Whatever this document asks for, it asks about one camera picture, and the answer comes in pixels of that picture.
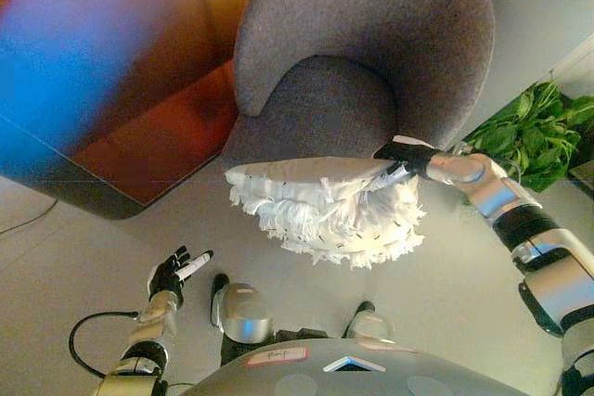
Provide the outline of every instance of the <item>white marker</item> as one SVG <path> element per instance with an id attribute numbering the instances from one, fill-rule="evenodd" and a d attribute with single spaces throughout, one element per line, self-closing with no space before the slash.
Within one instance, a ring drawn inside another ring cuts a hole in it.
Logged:
<path id="1" fill-rule="evenodd" d="M 175 275 L 179 277 L 180 280 L 186 280 L 196 271 L 198 271 L 202 266 L 204 266 L 208 261 L 213 257 L 214 253 L 211 250 L 207 250 L 203 254 L 196 257 L 194 260 L 190 260 L 186 266 L 182 269 L 177 271 Z"/>

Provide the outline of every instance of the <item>black cable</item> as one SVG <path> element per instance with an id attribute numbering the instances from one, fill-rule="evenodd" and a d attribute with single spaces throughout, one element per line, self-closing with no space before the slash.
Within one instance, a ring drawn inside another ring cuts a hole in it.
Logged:
<path id="1" fill-rule="evenodd" d="M 8 232 L 12 232 L 15 229 L 19 229 L 22 226 L 25 226 L 27 224 L 31 224 L 31 223 L 36 222 L 37 220 L 39 220 L 41 218 L 44 218 L 52 209 L 54 209 L 56 207 L 57 204 L 58 204 L 58 200 L 55 199 L 54 202 L 52 203 L 52 205 L 49 208 L 47 208 L 45 211 L 41 212 L 35 218 L 31 218 L 30 220 L 26 221 L 25 223 L 17 224 L 16 226 L 12 226 L 12 227 L 9 227 L 8 229 L 4 229 L 3 231 L 0 231 L 0 236 L 3 236 L 4 234 L 6 234 Z"/>
<path id="2" fill-rule="evenodd" d="M 81 357 L 76 352 L 76 349 L 74 348 L 74 336 L 76 336 L 76 332 L 78 331 L 78 328 L 80 328 L 84 324 L 84 322 L 86 322 L 87 320 L 94 319 L 96 317 L 108 316 L 108 315 L 120 316 L 120 317 L 130 317 L 131 319 L 136 319 L 139 316 L 139 312 L 131 311 L 131 312 L 127 313 L 124 311 L 107 311 L 104 313 L 95 313 L 95 314 L 87 315 L 83 320 L 80 320 L 74 326 L 74 328 L 71 331 L 71 335 L 68 339 L 68 349 L 71 352 L 71 356 L 72 356 L 72 359 L 74 360 L 74 362 L 77 363 L 78 365 L 80 365 L 82 368 L 84 368 L 86 371 L 88 371 L 92 375 L 99 377 L 100 379 L 105 377 L 105 373 L 101 373 L 99 370 L 96 370 L 92 366 L 88 365 L 83 359 L 81 359 Z"/>

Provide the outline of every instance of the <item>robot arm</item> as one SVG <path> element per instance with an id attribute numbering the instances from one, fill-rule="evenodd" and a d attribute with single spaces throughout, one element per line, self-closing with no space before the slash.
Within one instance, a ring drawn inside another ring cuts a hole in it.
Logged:
<path id="1" fill-rule="evenodd" d="M 457 157 L 392 142 L 375 158 L 403 160 L 411 173 L 466 194 L 523 273 L 520 295 L 536 322 L 562 338 L 562 394 L 594 394 L 592 252 L 485 155 Z"/>
<path id="2" fill-rule="evenodd" d="M 190 261 L 186 247 L 156 266 L 147 283 L 148 306 L 138 316 L 136 328 L 120 361 L 99 384 L 95 396 L 164 396 L 161 377 L 169 362 L 175 335 L 175 313 L 184 299 L 184 280 L 213 256 L 211 250 Z"/>

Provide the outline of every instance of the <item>gray fabric upholstery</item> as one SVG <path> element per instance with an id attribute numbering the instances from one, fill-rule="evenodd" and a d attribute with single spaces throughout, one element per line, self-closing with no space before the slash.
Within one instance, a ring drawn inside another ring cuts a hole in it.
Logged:
<path id="1" fill-rule="evenodd" d="M 239 116 L 226 167 L 306 157 L 369 158 L 394 135 L 394 98 L 377 74 L 342 57 L 310 57 L 282 78 L 262 114 Z"/>
<path id="2" fill-rule="evenodd" d="M 393 134 L 444 147 L 483 85 L 493 34 L 490 0 L 250 0 L 235 54 L 239 109 L 258 116 L 305 58 L 346 57 L 391 86 Z"/>

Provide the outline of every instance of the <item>chair backrest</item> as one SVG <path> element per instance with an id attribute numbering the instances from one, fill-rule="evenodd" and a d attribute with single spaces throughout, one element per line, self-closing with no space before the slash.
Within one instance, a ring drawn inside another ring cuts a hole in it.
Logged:
<path id="1" fill-rule="evenodd" d="M 235 50 L 239 109 L 257 116 L 293 65 L 329 55 L 376 71 L 397 98 L 440 77 L 424 94 L 456 91 L 470 112 L 493 34 L 491 0 L 250 0 Z"/>

